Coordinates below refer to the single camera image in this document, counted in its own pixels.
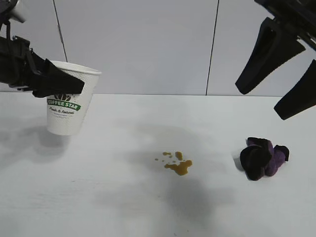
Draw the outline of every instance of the purple cloth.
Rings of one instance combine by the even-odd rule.
[[[240,162],[250,180],[257,181],[264,175],[273,176],[278,168],[288,161],[289,150],[267,139],[249,137],[248,147],[240,153]]]

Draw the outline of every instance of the white tabletop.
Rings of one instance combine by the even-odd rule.
[[[45,99],[0,93],[0,236],[315,236],[316,110],[282,121],[277,101],[97,94],[68,138],[46,131]],[[234,160],[248,136],[289,162],[249,181]],[[163,167],[175,151],[185,176]]]

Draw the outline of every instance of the robotic arm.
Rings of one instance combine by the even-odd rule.
[[[305,50],[304,41],[316,50],[316,0],[255,0],[274,19],[266,18],[250,59],[236,86],[242,94],[252,91],[279,66]],[[277,103],[275,111],[288,119],[316,105],[316,60],[300,81]]]
[[[30,42],[10,36],[10,19],[25,22],[22,0],[0,0],[0,30],[6,25],[6,38],[0,37],[0,82],[43,98],[54,94],[81,94],[84,82],[36,55]]]

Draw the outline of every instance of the paper cup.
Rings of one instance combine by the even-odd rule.
[[[47,129],[57,135],[74,135],[80,131],[100,71],[85,66],[52,61],[60,70],[84,81],[81,94],[60,94],[47,97]]]

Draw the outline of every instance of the brown liquid stain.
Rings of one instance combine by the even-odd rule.
[[[166,169],[174,170],[179,176],[186,175],[188,173],[188,168],[192,166],[192,161],[187,160],[186,162],[180,162],[179,165],[176,164],[166,164],[164,167]]]
[[[176,157],[178,158],[179,161],[182,161],[182,159],[183,159],[181,152],[176,152]]]

